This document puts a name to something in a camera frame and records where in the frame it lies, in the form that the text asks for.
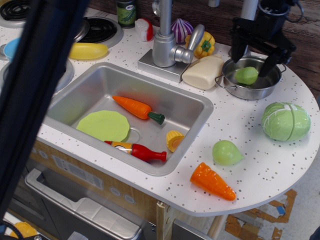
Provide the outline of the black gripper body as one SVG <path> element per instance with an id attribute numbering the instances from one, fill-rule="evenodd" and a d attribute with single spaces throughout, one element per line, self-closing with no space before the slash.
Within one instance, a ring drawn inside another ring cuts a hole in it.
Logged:
<path id="1" fill-rule="evenodd" d="M 295 0 L 260 0 L 254 20 L 241 17 L 232 19 L 231 38 L 240 37 L 248 41 L 248 46 L 270 55 L 276 49 L 294 52 L 296 46 L 282 32 Z"/>

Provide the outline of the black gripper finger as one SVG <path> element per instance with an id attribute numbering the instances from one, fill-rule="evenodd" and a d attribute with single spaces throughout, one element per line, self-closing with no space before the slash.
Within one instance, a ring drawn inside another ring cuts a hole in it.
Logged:
<path id="1" fill-rule="evenodd" d="M 240 37 L 233 37 L 231 43 L 231 58 L 237 63 L 247 52 L 248 41 Z"/>
<path id="2" fill-rule="evenodd" d="M 269 72 L 279 64 L 287 64 L 292 58 L 292 52 L 290 50 L 276 48 L 264 61 L 260 71 L 259 77 L 266 77 Z"/>

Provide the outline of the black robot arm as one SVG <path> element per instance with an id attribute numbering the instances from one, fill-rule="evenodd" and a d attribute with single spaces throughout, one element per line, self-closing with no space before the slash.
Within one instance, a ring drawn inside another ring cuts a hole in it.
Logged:
<path id="1" fill-rule="evenodd" d="M 54 91 L 87 6 L 86 0 L 34 0 L 31 3 L 0 93 L 1 214 L 9 207 L 41 123 L 62 128 L 61 118 L 54 118 L 54 114 L 70 116 L 73 113 L 72 109 L 59 106 L 59 102 L 71 96 L 77 82 L 72 82 L 58 95 Z M 179 163 L 214 109 L 206 97 L 111 63 L 103 62 L 91 67 L 88 75 L 93 80 L 71 101 L 74 107 L 83 107 L 89 99 L 96 97 L 98 84 L 102 83 L 105 90 L 151 100 L 167 113 L 177 110 L 182 113 L 182 119 L 193 117 L 193 125 L 183 147 L 172 157 L 172 167 Z"/>

